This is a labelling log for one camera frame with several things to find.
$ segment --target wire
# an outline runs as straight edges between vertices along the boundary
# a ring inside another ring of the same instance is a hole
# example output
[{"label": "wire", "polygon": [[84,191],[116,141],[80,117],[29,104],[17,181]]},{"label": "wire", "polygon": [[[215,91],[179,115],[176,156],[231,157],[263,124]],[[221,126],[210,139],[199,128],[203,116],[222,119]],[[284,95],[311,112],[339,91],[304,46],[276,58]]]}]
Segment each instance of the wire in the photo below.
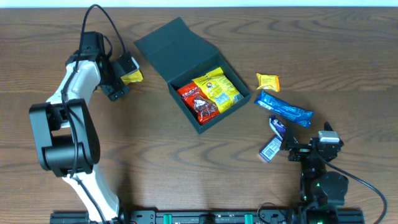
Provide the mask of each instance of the wire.
[{"label": "wire", "polygon": [[88,199],[92,202],[94,207],[97,209],[97,212],[98,212],[99,216],[101,217],[102,223],[107,224],[108,222],[106,222],[106,219],[105,219],[104,214],[102,213],[102,211],[100,209],[100,206],[98,206],[98,204],[95,202],[93,196],[91,196],[90,192],[88,191],[86,186],[83,184],[83,182],[78,177],[74,177],[73,180],[75,180],[77,182],[77,184],[82,187],[82,189],[86,193]]},{"label": "wire", "polygon": [[366,181],[364,181],[364,180],[362,180],[362,179],[360,179],[360,178],[354,176],[353,174],[350,174],[350,173],[347,172],[347,171],[344,171],[344,170],[340,169],[340,168],[337,167],[337,166],[334,166],[334,165],[330,164],[329,162],[327,162],[326,160],[324,160],[324,159],[322,158],[321,155],[319,155],[319,153],[318,153],[317,150],[314,150],[314,151],[315,151],[315,153],[317,154],[317,156],[319,157],[319,159],[320,159],[324,164],[326,164],[327,166],[329,166],[329,167],[331,167],[331,168],[337,170],[338,172],[341,172],[341,173],[344,174],[344,175],[347,175],[348,177],[351,177],[352,179],[358,181],[359,183],[361,183],[361,184],[363,184],[363,185],[369,187],[371,190],[373,190],[375,193],[377,193],[377,194],[380,196],[381,200],[383,201],[383,210],[382,210],[382,212],[381,212],[379,218],[374,222],[374,224],[380,223],[381,220],[384,218],[384,216],[386,216],[386,213],[387,213],[387,199],[385,198],[385,196],[384,196],[377,188],[373,187],[371,184],[369,184],[369,183],[367,183]]},{"label": "wire", "polygon": [[260,216],[260,208],[262,208],[263,206],[265,206],[265,205],[267,205],[267,204],[271,204],[271,205],[273,205],[273,206],[275,206],[275,208],[276,209],[278,209],[278,211],[284,216],[284,220],[282,220],[282,221],[278,221],[278,223],[282,223],[282,222],[285,222],[286,221],[286,216],[287,216],[287,214],[286,213],[284,213],[284,212],[282,212],[279,208],[278,208],[278,206],[276,206],[274,203],[272,203],[272,202],[264,202],[264,203],[262,203],[261,205],[260,205],[260,207],[257,209],[257,216],[259,217],[259,219],[262,221],[262,222],[264,222],[265,224],[271,224],[271,223],[269,223],[269,222],[267,222],[267,221],[265,221],[265,219],[263,219],[261,216]]},{"label": "wire", "polygon": [[[67,92],[68,92],[69,84],[70,84],[71,80],[73,79],[73,77],[78,72],[78,65],[79,65],[80,56],[81,56],[81,48],[83,47],[83,36],[84,36],[84,32],[85,32],[85,27],[86,27],[86,21],[87,21],[88,14],[90,13],[90,11],[94,7],[98,7],[99,9],[101,9],[102,12],[105,14],[105,16],[109,19],[110,23],[113,26],[113,29],[114,29],[116,35],[119,37],[120,43],[121,43],[122,48],[123,48],[123,52],[126,53],[126,48],[124,46],[122,37],[120,36],[116,26],[114,25],[112,19],[109,17],[108,13],[106,13],[106,11],[101,6],[99,6],[97,4],[94,4],[94,5],[90,6],[87,9],[87,11],[86,11],[85,17],[83,19],[83,24],[81,25],[80,42],[79,42],[79,49],[78,49],[78,52],[77,52],[75,67],[74,67],[71,75],[69,76],[68,80],[66,81],[65,85],[63,86],[63,88],[61,90],[62,106],[64,107],[65,114],[66,114],[66,116],[67,116],[67,118],[69,120],[70,131],[71,131],[71,134],[72,134],[72,137],[73,137],[73,142],[74,142],[74,145],[75,145],[75,160],[73,161],[73,167],[72,167],[72,171],[70,173],[70,178],[72,178],[75,175],[76,171],[77,171],[77,162],[78,162],[78,153],[79,153],[78,149],[79,148],[78,148],[78,138],[77,138],[77,133],[76,133],[76,127],[75,127],[75,124],[74,124],[74,122],[72,120],[72,117],[70,115],[70,108],[66,104],[66,96],[68,94]],[[112,54],[112,49],[113,48],[112,48],[111,42],[109,41],[109,39],[106,36],[105,36],[105,39],[108,41],[109,45],[111,46],[111,50],[109,51],[109,53],[106,56],[109,59],[111,54]]]}]

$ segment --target open box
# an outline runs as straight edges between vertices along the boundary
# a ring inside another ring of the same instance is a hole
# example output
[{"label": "open box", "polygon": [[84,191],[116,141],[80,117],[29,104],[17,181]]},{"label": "open box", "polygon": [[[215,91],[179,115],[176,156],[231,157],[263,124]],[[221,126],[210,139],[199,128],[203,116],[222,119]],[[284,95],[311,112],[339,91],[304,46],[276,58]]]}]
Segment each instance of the open box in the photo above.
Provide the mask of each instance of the open box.
[{"label": "open box", "polygon": [[[167,82],[170,94],[199,134],[250,100],[251,92],[221,56],[218,49],[193,33],[180,17],[136,41],[135,44]],[[221,67],[225,76],[244,98],[224,113],[200,125],[196,112],[185,105],[176,91],[192,82],[192,79],[204,76],[218,67]]]}]

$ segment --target wooden surface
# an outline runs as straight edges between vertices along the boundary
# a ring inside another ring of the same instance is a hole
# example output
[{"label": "wooden surface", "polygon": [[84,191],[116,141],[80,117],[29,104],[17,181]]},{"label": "wooden surface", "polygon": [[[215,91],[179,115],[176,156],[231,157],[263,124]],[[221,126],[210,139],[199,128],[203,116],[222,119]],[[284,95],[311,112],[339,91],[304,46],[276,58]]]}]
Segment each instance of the wooden surface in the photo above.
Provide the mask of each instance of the wooden surface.
[{"label": "wooden surface", "polygon": [[[54,210],[84,210],[62,179],[37,161],[28,110],[43,103],[78,48],[86,9],[0,10],[0,223],[48,223]],[[300,164],[279,152],[258,158],[273,137],[254,105],[256,72],[277,74],[275,96],[314,110],[312,127],[296,128],[308,142],[328,120],[345,147],[333,164],[374,184],[389,202],[384,223],[398,222],[398,10],[376,8],[107,9],[138,60],[142,83],[110,102],[90,101],[100,165],[129,208],[257,209],[262,202],[299,200]],[[198,135],[168,94],[160,75],[133,42],[181,16],[216,45],[253,92],[251,101]],[[86,30],[121,47],[99,10]],[[361,208],[368,223],[380,198],[349,180],[345,207]]]}]

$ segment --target box lid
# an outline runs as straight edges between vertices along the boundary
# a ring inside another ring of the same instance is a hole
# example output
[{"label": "box lid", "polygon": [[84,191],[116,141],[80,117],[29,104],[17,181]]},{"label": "box lid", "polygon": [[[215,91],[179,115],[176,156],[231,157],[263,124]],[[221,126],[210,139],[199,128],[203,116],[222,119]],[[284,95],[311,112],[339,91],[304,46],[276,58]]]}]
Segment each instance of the box lid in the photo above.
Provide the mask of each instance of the box lid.
[{"label": "box lid", "polygon": [[135,44],[167,83],[218,53],[216,47],[193,33],[181,17]]}]

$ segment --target red candy package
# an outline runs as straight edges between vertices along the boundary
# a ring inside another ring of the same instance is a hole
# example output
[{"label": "red candy package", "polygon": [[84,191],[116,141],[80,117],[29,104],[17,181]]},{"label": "red candy package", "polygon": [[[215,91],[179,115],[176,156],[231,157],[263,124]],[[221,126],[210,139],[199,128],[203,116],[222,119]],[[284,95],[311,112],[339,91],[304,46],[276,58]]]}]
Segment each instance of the red candy package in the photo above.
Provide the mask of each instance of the red candy package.
[{"label": "red candy package", "polygon": [[209,100],[202,90],[195,84],[188,85],[177,90],[184,103],[198,113],[198,122],[205,124],[215,116],[219,115],[217,105]]}]

